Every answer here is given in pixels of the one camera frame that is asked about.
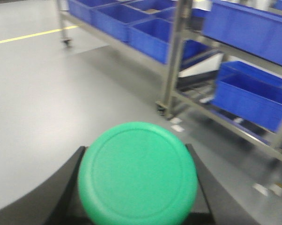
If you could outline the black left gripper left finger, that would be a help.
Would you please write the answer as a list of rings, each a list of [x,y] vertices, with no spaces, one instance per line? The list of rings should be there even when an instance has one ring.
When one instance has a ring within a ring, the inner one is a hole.
[[[86,149],[85,146],[80,146],[57,171],[59,177],[65,178],[66,181],[62,186],[57,202],[44,222],[45,225],[89,224],[89,218],[78,196],[77,184],[80,163]]]

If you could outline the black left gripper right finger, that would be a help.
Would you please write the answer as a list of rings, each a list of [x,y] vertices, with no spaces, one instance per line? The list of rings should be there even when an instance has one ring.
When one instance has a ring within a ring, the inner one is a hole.
[[[191,212],[186,225],[258,225],[255,220],[221,185],[197,155],[193,146],[186,144],[193,158],[199,187],[208,212]]]

